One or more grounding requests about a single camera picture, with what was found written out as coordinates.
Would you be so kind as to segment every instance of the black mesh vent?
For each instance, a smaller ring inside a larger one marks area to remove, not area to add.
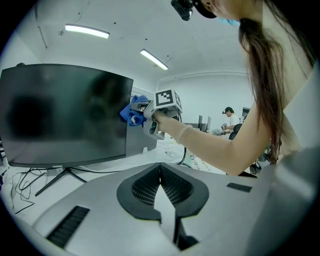
[[[159,184],[159,168],[156,168],[133,183],[132,193],[140,202],[154,207]]]
[[[172,171],[161,166],[161,186],[173,206],[186,200],[194,190],[193,185]]]
[[[64,248],[88,212],[89,209],[76,206],[48,235],[47,239],[56,246]]]

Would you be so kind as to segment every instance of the black monitor screen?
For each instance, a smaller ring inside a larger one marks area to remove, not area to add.
[[[0,136],[13,166],[63,167],[125,157],[133,80],[73,65],[4,69]]]

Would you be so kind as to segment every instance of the fluorescent light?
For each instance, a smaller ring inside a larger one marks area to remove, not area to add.
[[[105,39],[107,39],[110,35],[110,33],[108,32],[105,32],[103,30],[99,30],[96,28],[88,27],[88,26],[65,24],[64,28],[66,31],[86,33],[86,34],[90,34],[90,35],[105,38]]]
[[[164,70],[168,70],[168,67],[165,64],[163,64],[160,60],[158,60],[155,56],[153,56],[147,50],[143,49],[142,51],[140,51],[140,53],[146,56],[150,61],[153,61],[155,64],[157,64],[160,68]]]

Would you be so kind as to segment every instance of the monitor stand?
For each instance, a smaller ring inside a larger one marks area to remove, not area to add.
[[[75,175],[70,168],[65,168],[63,172],[60,172],[53,180],[51,180],[48,184],[46,184],[43,188],[41,188],[34,196],[37,197],[39,196],[43,191],[45,191],[47,188],[49,188],[51,185],[56,183],[60,178],[65,176],[66,174],[70,174],[71,176],[75,177],[79,181],[86,183],[86,181],[79,176]]]

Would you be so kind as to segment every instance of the long brown hair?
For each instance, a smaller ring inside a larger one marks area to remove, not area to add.
[[[277,8],[276,1],[263,0],[278,22],[291,25],[295,37],[286,30],[288,36],[296,40],[303,48],[308,60],[313,65],[314,52],[305,35],[297,29]],[[239,42],[248,53],[248,71],[251,78],[251,90],[257,106],[258,120],[262,118],[271,133],[271,163],[278,159],[283,131],[284,114],[284,78],[283,49],[275,40],[267,38],[262,24],[247,18],[240,20]]]

